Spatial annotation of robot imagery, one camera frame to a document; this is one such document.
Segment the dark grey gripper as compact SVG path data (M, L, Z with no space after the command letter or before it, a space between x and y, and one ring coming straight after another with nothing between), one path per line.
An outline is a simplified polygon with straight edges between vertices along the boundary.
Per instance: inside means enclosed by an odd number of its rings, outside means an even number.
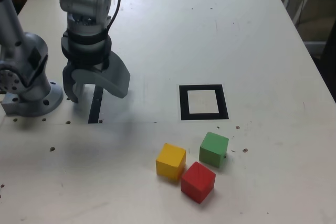
M110 52L108 60L102 62L69 60L62 71L62 77L65 94L74 103L78 103L78 97L73 91L76 82L100 86L121 99L128 94L130 83L127 67L114 52Z

